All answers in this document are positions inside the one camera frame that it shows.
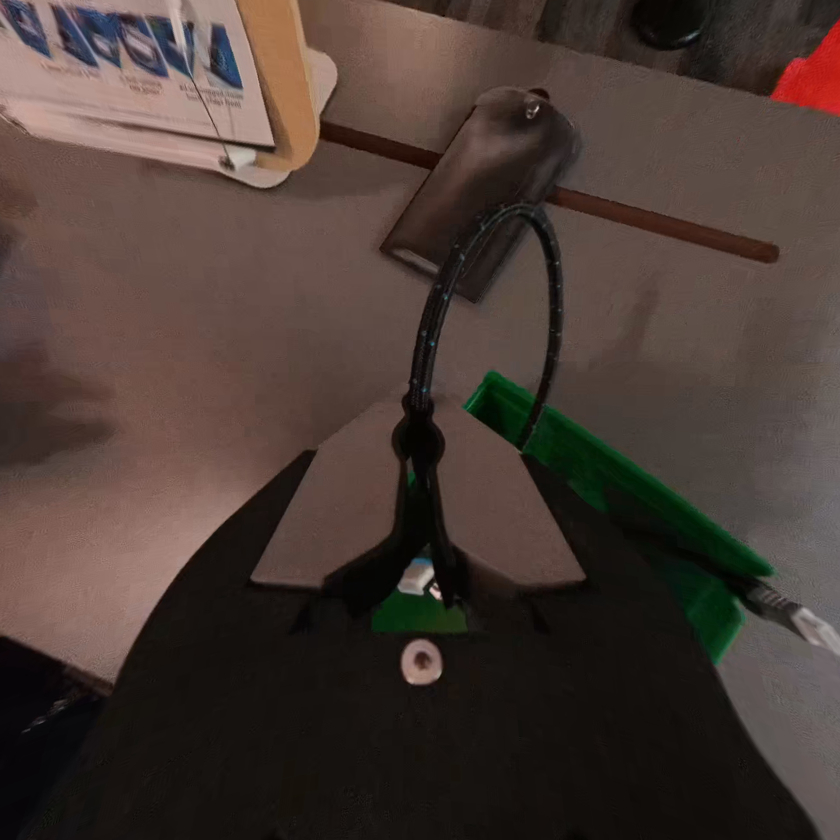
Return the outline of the red object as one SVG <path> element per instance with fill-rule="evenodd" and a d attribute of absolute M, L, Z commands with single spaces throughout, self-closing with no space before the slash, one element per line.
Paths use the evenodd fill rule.
<path fill-rule="evenodd" d="M 770 99 L 839 116 L 839 21 L 808 57 L 788 64 Z"/>

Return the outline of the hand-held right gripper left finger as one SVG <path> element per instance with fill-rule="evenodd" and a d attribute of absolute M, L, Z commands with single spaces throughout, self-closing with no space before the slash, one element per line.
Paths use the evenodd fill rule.
<path fill-rule="evenodd" d="M 374 402 L 317 448 L 250 575 L 254 585 L 320 591 L 384 543 L 396 519 L 401 399 Z"/>

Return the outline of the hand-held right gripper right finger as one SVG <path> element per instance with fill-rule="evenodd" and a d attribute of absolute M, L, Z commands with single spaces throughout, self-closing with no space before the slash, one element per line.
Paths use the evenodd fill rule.
<path fill-rule="evenodd" d="M 451 543 L 473 571 L 518 591 L 582 583 L 585 572 L 513 444 L 453 397 L 436 399 L 437 483 Z"/>

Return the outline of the black round object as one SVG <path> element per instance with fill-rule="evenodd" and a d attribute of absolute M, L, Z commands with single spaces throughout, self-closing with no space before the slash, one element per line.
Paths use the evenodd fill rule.
<path fill-rule="evenodd" d="M 705 29 L 709 1 L 638 1 L 631 22 L 647 46 L 670 51 L 695 44 Z"/>

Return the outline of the black braided cable green plugs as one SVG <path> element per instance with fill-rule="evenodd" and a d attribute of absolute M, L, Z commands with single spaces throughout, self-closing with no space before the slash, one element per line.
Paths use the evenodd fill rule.
<path fill-rule="evenodd" d="M 474 256 L 498 227 L 511 220 L 522 221 L 533 231 L 539 241 L 548 281 L 548 333 L 541 378 L 530 414 L 514 445 L 519 455 L 528 446 L 559 367 L 564 328 L 561 251 L 554 227 L 540 206 L 514 203 L 492 208 L 481 213 L 452 246 L 426 300 L 416 334 L 407 392 L 402 401 L 406 430 L 402 433 L 401 448 L 404 456 L 413 462 L 419 510 L 431 529 L 428 546 L 435 580 L 447 608 L 466 599 L 468 576 L 466 562 L 460 559 L 445 526 L 438 482 L 438 463 L 444 453 L 445 440 L 434 422 L 434 367 L 440 334 L 455 288 L 466 273 L 467 258 Z"/>

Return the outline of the green storage bin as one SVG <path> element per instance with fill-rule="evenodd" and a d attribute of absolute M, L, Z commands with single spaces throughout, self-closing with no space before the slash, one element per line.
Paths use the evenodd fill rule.
<path fill-rule="evenodd" d="M 461 406 L 515 444 L 533 403 L 531 393 L 489 371 Z M 551 407 L 543 409 L 525 451 L 598 511 L 643 519 L 658 532 L 673 535 L 680 548 L 704 554 L 722 571 L 752 578 L 775 574 L 772 565 L 748 545 L 630 458 Z M 641 550 L 679 602 L 712 663 L 719 665 L 746 622 L 740 601 L 720 579 L 689 560 L 644 542 Z M 430 594 L 394 591 L 373 614 L 371 629 L 386 634 L 462 634 L 466 619 L 456 609 L 446 610 Z"/>

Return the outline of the printed instruction sheet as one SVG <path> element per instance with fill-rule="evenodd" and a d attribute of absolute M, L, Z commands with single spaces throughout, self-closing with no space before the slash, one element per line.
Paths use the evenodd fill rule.
<path fill-rule="evenodd" d="M 2 1 L 2 114 L 24 109 L 273 151 L 237 2 Z"/>

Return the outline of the white stand base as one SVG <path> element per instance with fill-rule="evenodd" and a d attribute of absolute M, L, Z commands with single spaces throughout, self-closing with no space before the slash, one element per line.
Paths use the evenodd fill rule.
<path fill-rule="evenodd" d="M 308 163 L 319 141 L 322 113 L 338 83 L 338 70 L 333 60 L 321 51 L 305 47 L 302 62 L 306 69 L 307 91 L 289 94 L 290 85 L 266 84 L 269 119 L 277 138 L 271 152 L 255 151 L 245 163 L 225 171 L 226 177 L 257 189 L 268 189 L 283 183 L 288 176 Z"/>

